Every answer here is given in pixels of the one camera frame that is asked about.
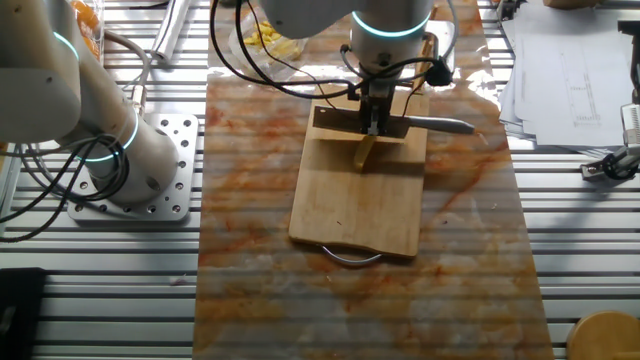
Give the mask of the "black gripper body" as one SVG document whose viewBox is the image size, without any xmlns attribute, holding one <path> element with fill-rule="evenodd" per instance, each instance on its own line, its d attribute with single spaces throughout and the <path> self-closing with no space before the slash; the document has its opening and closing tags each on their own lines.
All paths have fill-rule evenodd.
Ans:
<svg viewBox="0 0 640 360">
<path fill-rule="evenodd" d="M 394 82 L 368 82 L 360 89 L 360 105 L 391 107 L 395 93 Z"/>
</svg>

